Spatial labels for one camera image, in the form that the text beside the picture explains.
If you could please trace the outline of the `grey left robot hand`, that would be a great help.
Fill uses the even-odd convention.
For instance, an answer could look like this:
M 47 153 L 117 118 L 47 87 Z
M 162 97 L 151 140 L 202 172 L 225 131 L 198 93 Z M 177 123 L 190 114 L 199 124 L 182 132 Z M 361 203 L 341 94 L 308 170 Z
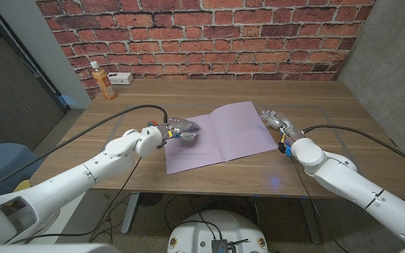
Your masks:
M 161 145 L 168 139 L 180 138 L 183 141 L 195 141 L 201 127 L 190 120 L 183 118 L 170 118 L 166 123 L 157 126 L 162 134 Z

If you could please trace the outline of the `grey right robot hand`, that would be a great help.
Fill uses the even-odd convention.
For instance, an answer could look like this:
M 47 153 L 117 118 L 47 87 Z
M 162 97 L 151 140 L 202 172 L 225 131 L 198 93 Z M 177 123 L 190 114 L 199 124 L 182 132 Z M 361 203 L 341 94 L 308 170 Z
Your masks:
M 295 141 L 304 138 L 304 134 L 282 112 L 263 110 L 260 117 L 268 127 L 278 129 L 285 136 L 285 140 L 291 145 Z

